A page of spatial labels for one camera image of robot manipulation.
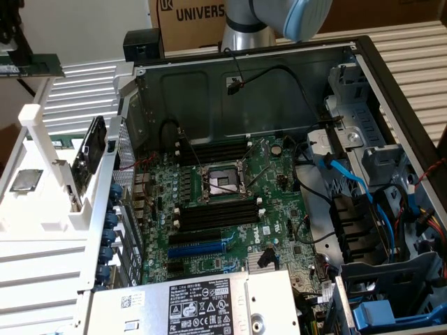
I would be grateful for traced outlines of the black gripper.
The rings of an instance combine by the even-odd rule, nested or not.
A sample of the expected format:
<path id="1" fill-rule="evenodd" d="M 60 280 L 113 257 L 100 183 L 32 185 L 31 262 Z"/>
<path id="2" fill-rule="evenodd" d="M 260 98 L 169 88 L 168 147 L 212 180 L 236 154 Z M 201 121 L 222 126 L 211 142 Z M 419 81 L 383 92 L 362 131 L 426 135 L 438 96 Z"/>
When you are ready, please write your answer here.
<path id="1" fill-rule="evenodd" d="M 12 52 L 18 56 L 32 56 L 33 52 L 22 30 L 20 10 L 23 0 L 1 0 L 1 56 Z"/>

